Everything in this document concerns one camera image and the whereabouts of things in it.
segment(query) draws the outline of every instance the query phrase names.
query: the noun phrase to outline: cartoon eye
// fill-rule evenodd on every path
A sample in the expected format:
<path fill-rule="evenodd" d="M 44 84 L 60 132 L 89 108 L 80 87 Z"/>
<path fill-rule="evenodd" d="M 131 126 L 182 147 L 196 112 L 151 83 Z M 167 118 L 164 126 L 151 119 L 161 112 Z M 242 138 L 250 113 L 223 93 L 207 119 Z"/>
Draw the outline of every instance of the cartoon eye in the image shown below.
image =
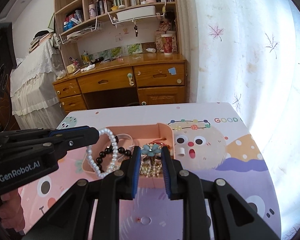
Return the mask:
<path fill-rule="evenodd" d="M 202 144 L 205 144 L 206 143 L 206 139 L 205 137 L 203 136 L 196 136 L 194 138 L 194 142 L 197 144 L 197 145 L 202 145 Z"/>
<path fill-rule="evenodd" d="M 246 202 L 249 204 L 249 206 L 252 207 L 252 209 L 258 213 L 260 217 L 263 218 L 266 212 L 266 205 L 265 202 L 262 200 L 259 196 L 250 196 L 246 199 Z"/>
<path fill-rule="evenodd" d="M 51 189 L 51 178 L 49 176 L 45 176 L 39 179 L 37 185 L 37 192 L 40 197 L 45 197 Z"/>
<path fill-rule="evenodd" d="M 188 137 L 183 135 L 183 134 L 180 134 L 180 135 L 177 136 L 176 142 L 179 143 L 179 144 L 187 143 L 188 142 Z"/>

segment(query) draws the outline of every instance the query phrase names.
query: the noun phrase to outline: pink jewelry box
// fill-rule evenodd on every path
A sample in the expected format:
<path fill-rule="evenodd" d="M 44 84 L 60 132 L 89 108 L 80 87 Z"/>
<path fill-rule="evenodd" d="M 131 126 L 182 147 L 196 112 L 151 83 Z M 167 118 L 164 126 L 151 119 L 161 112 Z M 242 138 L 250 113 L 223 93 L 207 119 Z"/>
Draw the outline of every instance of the pink jewelry box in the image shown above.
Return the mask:
<path fill-rule="evenodd" d="M 142 147 L 143 145 L 150 143 L 154 140 L 166 138 L 165 141 L 161 141 L 170 146 L 171 158 L 175 158 L 174 154 L 174 138 L 173 131 L 171 127 L 167 124 L 157 123 L 151 125 L 134 125 L 134 126 L 112 126 L 109 128 L 114 135 L 116 134 L 128 134 L 132 137 L 135 146 Z M 98 142 L 92 146 L 92 158 L 96 161 L 99 157 L 99 153 L 104 151 L 104 149 L 110 145 L 109 137 L 105 134 L 101 135 Z M 127 148 L 131 145 L 131 140 L 121 139 L 119 140 L 118 147 Z M 102 162 L 102 167 L 106 169 L 111 161 L 112 154 L 107 155 Z M 97 179 L 97 176 L 93 169 L 90 167 L 86 158 L 82 163 L 82 169 L 88 173 L 93 179 Z M 160 174 L 159 177 L 145 177 L 140 175 L 138 187 L 143 188 L 164 188 L 163 175 Z"/>

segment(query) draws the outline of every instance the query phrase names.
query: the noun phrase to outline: desk drawer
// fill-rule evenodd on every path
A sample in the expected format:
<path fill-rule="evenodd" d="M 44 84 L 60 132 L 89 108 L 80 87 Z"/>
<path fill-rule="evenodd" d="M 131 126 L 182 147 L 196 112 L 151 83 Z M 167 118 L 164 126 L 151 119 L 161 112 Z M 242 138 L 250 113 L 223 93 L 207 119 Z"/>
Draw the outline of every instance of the desk drawer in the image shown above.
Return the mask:
<path fill-rule="evenodd" d="M 132 83 L 128 78 L 129 73 L 132 75 Z M 102 71 L 77 79 L 82 93 L 135 86 L 131 67 Z"/>
<path fill-rule="evenodd" d="M 79 85 L 75 78 L 64 81 L 59 84 L 55 84 L 53 85 L 53 87 L 54 90 L 57 92 L 59 98 L 65 98 L 65 97 L 81 94 Z"/>
<path fill-rule="evenodd" d="M 139 101 L 142 106 L 185 103 L 185 86 L 139 88 Z"/>
<path fill-rule="evenodd" d="M 62 98 L 60 102 L 65 111 L 87 109 L 82 95 Z"/>
<path fill-rule="evenodd" d="M 153 64 L 134 67 L 138 87 L 184 86 L 184 64 Z"/>

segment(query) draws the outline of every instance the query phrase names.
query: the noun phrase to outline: human hand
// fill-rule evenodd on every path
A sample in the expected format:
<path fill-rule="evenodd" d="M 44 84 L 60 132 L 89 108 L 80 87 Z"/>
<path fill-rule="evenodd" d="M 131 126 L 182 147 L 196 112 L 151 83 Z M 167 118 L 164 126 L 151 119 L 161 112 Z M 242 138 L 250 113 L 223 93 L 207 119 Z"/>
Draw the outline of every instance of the human hand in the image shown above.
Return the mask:
<path fill-rule="evenodd" d="M 1 224 L 4 228 L 14 228 L 19 232 L 25 228 L 25 218 L 21 207 L 21 197 L 18 190 L 13 190 L 1 196 L 0 207 Z"/>

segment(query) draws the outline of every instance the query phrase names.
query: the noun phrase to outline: pearl bracelet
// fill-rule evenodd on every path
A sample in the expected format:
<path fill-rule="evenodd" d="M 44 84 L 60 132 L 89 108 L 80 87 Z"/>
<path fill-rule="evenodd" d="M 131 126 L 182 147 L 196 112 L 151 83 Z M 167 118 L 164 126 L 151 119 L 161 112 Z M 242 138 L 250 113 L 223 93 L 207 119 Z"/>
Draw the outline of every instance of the pearl bracelet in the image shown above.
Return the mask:
<path fill-rule="evenodd" d="M 102 134 L 107 134 L 109 136 L 109 139 L 111 141 L 111 145 L 112 145 L 112 148 L 113 148 L 111 162 L 110 162 L 107 170 L 105 172 L 101 173 L 99 167 L 97 166 L 97 164 L 95 163 L 95 161 L 93 160 L 92 155 L 91 155 L 92 154 L 92 145 L 87 146 L 86 159 L 87 159 L 88 163 L 90 164 L 91 168 L 96 173 L 97 177 L 100 177 L 100 178 L 103 179 L 105 176 L 110 174 L 114 169 L 114 165 L 115 165 L 115 162 L 116 162 L 117 157 L 118 157 L 118 145 L 117 145 L 115 136 L 114 136 L 113 132 L 111 132 L 110 129 L 103 128 L 101 130 L 98 130 L 98 132 L 99 132 L 99 136 L 102 135 Z"/>

